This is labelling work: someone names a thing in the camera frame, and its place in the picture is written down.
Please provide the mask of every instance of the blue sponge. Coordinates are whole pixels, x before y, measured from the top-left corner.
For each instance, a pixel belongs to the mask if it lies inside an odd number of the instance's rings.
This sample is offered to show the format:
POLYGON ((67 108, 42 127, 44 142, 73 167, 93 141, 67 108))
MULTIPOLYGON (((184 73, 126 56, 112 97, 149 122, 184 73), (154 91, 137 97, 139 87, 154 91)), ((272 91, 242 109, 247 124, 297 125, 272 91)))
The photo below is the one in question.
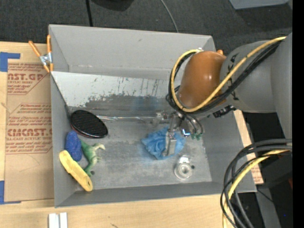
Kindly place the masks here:
POLYGON ((82 158, 81 142, 77 133, 72 130, 67 134, 65 150, 69 152, 72 159, 76 162, 82 158))
MULTIPOLYGON (((154 155, 158 160, 167 159, 170 156, 162 156, 162 152, 166 148, 166 133, 169 127, 164 127, 159 131, 149 133, 147 138, 141 139, 142 143, 145 145, 146 150, 154 155)), ((174 133, 174 137, 176 138, 176 146, 174 155, 181 152, 186 142, 186 139, 181 136, 178 132, 174 133)))

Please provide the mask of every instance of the green toy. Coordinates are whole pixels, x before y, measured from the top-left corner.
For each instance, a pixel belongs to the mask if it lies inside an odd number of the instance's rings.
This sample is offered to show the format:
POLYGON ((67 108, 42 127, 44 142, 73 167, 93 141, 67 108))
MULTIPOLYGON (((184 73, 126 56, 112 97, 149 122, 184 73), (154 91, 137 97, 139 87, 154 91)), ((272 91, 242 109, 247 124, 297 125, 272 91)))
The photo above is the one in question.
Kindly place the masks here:
POLYGON ((96 143, 94 145, 89 145, 86 142, 81 141, 81 149, 86 157, 89 164, 84 168, 84 171, 88 174, 89 177, 92 176, 91 169, 97 164, 98 161, 101 160, 99 156, 96 154, 96 150, 103 149, 105 150, 105 146, 101 143, 96 143))

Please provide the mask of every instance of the metal clamp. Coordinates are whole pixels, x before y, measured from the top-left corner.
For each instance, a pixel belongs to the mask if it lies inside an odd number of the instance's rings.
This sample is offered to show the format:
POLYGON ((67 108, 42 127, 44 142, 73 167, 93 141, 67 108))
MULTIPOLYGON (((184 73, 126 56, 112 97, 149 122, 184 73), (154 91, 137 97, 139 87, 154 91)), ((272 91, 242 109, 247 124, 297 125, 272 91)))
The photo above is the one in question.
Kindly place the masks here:
POLYGON ((29 41, 29 45, 32 47, 33 51, 35 52, 35 54, 40 58, 40 61, 43 64, 44 69, 49 73, 50 71, 53 71, 54 69, 54 65, 53 65, 53 58, 52 58, 52 48, 51 48, 51 36, 48 35, 47 36, 47 54, 42 55, 37 46, 34 44, 33 41, 29 41))

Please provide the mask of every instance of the black cord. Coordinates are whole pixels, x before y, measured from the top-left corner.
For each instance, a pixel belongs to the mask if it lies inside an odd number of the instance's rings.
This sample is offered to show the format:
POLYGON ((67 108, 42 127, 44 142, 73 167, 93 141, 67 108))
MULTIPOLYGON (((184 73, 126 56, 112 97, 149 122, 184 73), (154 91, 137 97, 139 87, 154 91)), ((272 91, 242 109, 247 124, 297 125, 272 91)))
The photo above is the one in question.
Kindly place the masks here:
MULTIPOLYGON (((275 50, 277 49, 277 47, 279 46, 280 43, 281 43, 281 41, 271 44, 265 50, 260 52, 252 60, 252 62, 247 66, 247 68, 241 73, 241 75, 235 80, 235 82, 233 82, 233 84, 224 93, 214 97, 213 98, 214 100, 212 102, 210 102, 208 105, 202 107, 201 109, 192 112, 192 114, 199 114, 199 113, 206 112, 206 111, 212 109, 213 107, 217 106, 218 104, 220 104, 223 100, 225 100, 262 61, 264 61, 267 57, 269 57, 271 54, 273 54, 275 52, 275 50)), ((185 114, 185 112, 183 110, 181 110, 175 104, 175 102, 172 98, 171 80, 169 81, 169 91, 168 91, 168 97, 166 97, 166 99, 167 99, 168 103, 170 104, 170 106, 172 106, 176 111, 179 111, 180 113, 185 114)))
MULTIPOLYGON (((223 209, 223 212, 225 214, 225 216, 227 217, 228 215, 226 215, 227 213, 224 210, 224 207, 222 205, 222 196, 225 195, 226 198, 226 202, 227 205, 229 207, 229 209, 231 210, 231 213, 233 214, 233 216, 236 218, 237 222, 240 224, 240 226, 242 226, 243 228, 245 228, 246 226, 244 225, 244 223, 239 219, 238 215, 236 214, 236 212, 234 211, 234 208, 232 206, 231 201, 229 200, 228 197, 228 190, 227 187, 228 185, 235 179, 235 177, 238 175, 238 173, 240 173, 240 171, 246 167, 246 165, 251 162, 247 161, 237 172, 235 172, 235 168, 236 168, 236 164, 238 162, 238 160, 240 160, 242 157, 246 156, 249 153, 253 153, 253 152, 262 152, 262 151, 270 151, 270 150, 277 150, 277 149, 288 149, 292 151, 292 147, 291 146, 287 146, 287 145, 271 145, 271 144, 286 144, 286 143, 291 143, 292 140, 291 139, 274 139, 274 140, 266 140, 266 141, 260 141, 254 144, 251 144, 249 146, 247 146, 246 148, 242 149, 234 158, 234 160, 229 164, 225 175, 224 175, 224 189, 221 195, 221 207, 223 209), (229 176, 229 172, 231 170, 231 179, 228 181, 228 176, 229 176)), ((250 226, 253 227, 253 225, 251 224, 249 218, 246 215, 246 212, 240 202, 240 200, 238 199, 238 206, 240 208, 240 211, 246 221, 246 223, 250 226)))
POLYGON ((89 1, 89 0, 85 0, 85 3, 86 3, 87 15, 88 15, 88 17, 89 17, 90 27, 93 27, 93 20, 92 20, 92 13, 91 13, 90 1, 89 1))

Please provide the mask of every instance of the black oval object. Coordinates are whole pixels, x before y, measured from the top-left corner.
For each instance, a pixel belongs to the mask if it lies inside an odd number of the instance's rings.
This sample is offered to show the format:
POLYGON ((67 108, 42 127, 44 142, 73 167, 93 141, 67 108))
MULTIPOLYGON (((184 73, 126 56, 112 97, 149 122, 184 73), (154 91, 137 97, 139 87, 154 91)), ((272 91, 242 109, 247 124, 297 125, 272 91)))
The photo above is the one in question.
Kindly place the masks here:
POLYGON ((72 128, 85 137, 103 138, 108 134, 106 125, 96 115, 84 110, 74 111, 70 122, 72 128))

